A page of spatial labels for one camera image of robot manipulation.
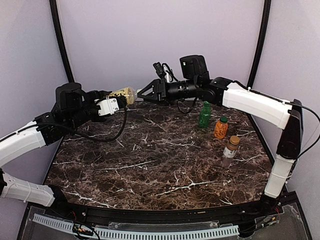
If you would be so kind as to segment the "yellow tea bottle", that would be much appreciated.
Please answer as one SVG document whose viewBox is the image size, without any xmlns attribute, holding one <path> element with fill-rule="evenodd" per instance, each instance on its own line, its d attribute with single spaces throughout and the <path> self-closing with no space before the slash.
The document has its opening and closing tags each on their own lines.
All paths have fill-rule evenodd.
<svg viewBox="0 0 320 240">
<path fill-rule="evenodd" d="M 122 98 L 124 100 L 124 102 L 126 103 L 126 105 L 132 105 L 135 103 L 135 101 L 138 98 L 138 92 L 132 88 L 131 86 L 116 90 L 111 92 L 108 95 L 109 98 L 111 97 L 118 97 L 118 98 Z"/>
</svg>

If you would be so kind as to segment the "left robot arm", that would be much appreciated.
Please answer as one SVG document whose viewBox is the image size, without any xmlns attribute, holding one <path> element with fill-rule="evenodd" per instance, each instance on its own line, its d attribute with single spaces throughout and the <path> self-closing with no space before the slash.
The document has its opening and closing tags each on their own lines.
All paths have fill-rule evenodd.
<svg viewBox="0 0 320 240">
<path fill-rule="evenodd" d="M 49 146 L 68 134 L 107 143 L 117 139 L 90 137 L 77 131 L 91 122 L 103 122 L 106 117 L 135 102 L 134 91 L 124 88 L 116 92 L 93 90 L 85 92 L 80 83 L 63 84 L 55 90 L 55 104 L 50 112 L 34 118 L 24 127 L 0 140 L 0 165 L 32 150 Z M 50 207 L 66 200 L 62 191 L 52 185 L 40 185 L 0 172 L 0 196 Z"/>
</svg>

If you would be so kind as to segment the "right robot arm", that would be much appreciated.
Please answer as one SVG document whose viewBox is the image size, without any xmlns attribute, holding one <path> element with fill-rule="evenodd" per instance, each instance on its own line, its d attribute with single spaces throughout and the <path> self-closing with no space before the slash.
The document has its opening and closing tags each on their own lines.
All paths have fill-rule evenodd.
<svg viewBox="0 0 320 240">
<path fill-rule="evenodd" d="M 188 55 L 179 61 L 184 77 L 182 81 L 168 82 L 163 65 L 156 62 L 153 67 L 158 78 L 141 89 L 137 96 L 146 102 L 157 104 L 198 98 L 216 106 L 256 116 L 281 129 L 275 161 L 263 193 L 266 197 L 278 198 L 301 153 L 301 102 L 265 95 L 243 86 L 236 80 L 224 77 L 211 79 L 202 55 Z"/>
</svg>

